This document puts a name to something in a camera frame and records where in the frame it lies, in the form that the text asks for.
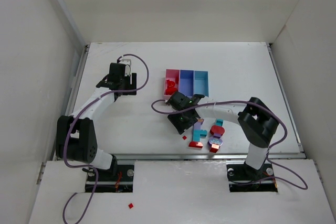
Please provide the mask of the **red legos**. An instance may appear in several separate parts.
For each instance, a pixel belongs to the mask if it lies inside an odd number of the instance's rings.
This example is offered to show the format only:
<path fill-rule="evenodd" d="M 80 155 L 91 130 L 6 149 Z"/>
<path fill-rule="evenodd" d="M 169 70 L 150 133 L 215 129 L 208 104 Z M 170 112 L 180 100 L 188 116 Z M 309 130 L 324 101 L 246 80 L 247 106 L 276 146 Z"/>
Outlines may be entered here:
<path fill-rule="evenodd" d="M 176 83 L 172 80 L 167 79 L 166 80 L 165 95 L 172 95 L 176 91 L 178 91 L 178 88 L 176 87 Z"/>

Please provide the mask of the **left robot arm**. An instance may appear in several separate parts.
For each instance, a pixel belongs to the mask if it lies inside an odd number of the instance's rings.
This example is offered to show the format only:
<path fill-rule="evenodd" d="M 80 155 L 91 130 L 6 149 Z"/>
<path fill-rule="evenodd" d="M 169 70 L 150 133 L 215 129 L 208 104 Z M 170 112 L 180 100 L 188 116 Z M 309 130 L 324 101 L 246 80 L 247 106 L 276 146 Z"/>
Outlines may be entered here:
<path fill-rule="evenodd" d="M 115 176 L 118 163 L 114 155 L 99 149 L 95 121 L 122 95 L 136 95 L 136 73 L 131 60 L 111 63 L 109 73 L 97 83 L 94 93 L 77 111 L 57 121 L 56 156 L 78 161 Z"/>

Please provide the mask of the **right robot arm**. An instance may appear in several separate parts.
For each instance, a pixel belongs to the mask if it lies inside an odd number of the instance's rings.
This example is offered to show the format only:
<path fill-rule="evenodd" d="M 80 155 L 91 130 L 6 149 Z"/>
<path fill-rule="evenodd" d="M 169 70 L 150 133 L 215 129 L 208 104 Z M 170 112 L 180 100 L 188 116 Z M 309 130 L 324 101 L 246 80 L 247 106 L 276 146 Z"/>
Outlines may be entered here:
<path fill-rule="evenodd" d="M 176 92 L 166 103 L 174 109 L 167 118 L 177 132 L 192 129 L 190 147 L 202 148 L 201 139 L 207 138 L 210 152 L 216 153 L 224 144 L 225 134 L 234 140 L 247 140 L 248 152 L 239 180 L 261 177 L 279 119 L 259 98 L 216 102 L 201 94 L 189 98 Z"/>

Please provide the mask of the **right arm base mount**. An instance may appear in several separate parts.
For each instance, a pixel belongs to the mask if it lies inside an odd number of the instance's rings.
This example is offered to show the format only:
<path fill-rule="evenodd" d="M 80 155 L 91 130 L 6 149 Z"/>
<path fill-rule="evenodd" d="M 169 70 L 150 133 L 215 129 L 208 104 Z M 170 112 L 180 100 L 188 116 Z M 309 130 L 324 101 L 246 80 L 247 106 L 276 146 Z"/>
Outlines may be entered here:
<path fill-rule="evenodd" d="M 243 164 L 227 164 L 227 178 L 231 193 L 273 192 L 277 193 L 277 184 L 273 177 L 271 164 L 265 163 L 259 170 Z"/>

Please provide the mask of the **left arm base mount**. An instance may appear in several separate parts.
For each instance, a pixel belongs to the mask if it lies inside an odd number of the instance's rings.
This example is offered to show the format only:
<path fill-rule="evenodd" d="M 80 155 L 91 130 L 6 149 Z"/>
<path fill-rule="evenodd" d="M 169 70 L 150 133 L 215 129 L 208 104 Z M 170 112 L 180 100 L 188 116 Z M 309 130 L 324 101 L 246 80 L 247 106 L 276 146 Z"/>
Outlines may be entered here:
<path fill-rule="evenodd" d="M 134 164 L 118 165 L 115 174 L 108 170 L 97 169 L 98 183 L 95 193 L 132 193 Z"/>

